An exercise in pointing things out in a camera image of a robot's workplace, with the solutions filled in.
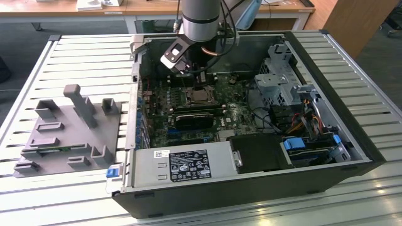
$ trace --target box on desk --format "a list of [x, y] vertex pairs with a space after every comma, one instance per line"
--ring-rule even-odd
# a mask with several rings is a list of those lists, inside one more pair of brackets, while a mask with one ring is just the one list
[[105, 6], [121, 6], [123, 0], [102, 0]]

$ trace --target power supply label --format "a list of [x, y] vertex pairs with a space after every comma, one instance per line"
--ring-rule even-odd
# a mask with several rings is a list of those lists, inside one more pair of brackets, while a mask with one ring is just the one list
[[181, 182], [212, 177], [208, 150], [170, 153], [170, 180]]

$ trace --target blue tab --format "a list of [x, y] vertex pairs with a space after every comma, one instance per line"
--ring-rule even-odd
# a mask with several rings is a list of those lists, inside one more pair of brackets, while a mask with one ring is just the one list
[[117, 178], [119, 177], [119, 168], [107, 169], [106, 178]]
[[292, 149], [292, 146], [290, 146], [290, 143], [289, 143], [288, 140], [284, 142], [284, 145], [285, 145], [285, 148], [286, 148], [288, 150]]
[[289, 149], [296, 149], [296, 148], [304, 148], [306, 147], [304, 139], [302, 138], [290, 138], [285, 142], [285, 148]]
[[334, 140], [336, 140], [337, 144], [340, 144], [342, 142], [341, 137], [338, 135], [334, 135]]

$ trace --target white table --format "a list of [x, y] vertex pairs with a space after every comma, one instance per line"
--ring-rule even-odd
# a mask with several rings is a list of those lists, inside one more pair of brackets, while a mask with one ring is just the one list
[[131, 82], [130, 35], [63, 36], [45, 47], [0, 128], [0, 222], [5, 225], [400, 225], [402, 222], [402, 112], [391, 102], [333, 38], [297, 32], [302, 45], [388, 159], [361, 177], [325, 193], [208, 210], [141, 222], [106, 193], [106, 170], [14, 178], [13, 168], [38, 117], [39, 99], [63, 97], [66, 84], [82, 86], [93, 103], [123, 101], [117, 162], [125, 157]]

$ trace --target motherboard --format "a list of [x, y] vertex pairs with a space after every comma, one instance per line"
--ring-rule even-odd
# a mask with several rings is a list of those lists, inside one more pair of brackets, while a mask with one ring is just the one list
[[221, 74], [206, 86], [186, 86], [186, 78], [145, 81], [145, 115], [151, 147], [226, 141], [258, 132], [246, 104], [249, 80]]

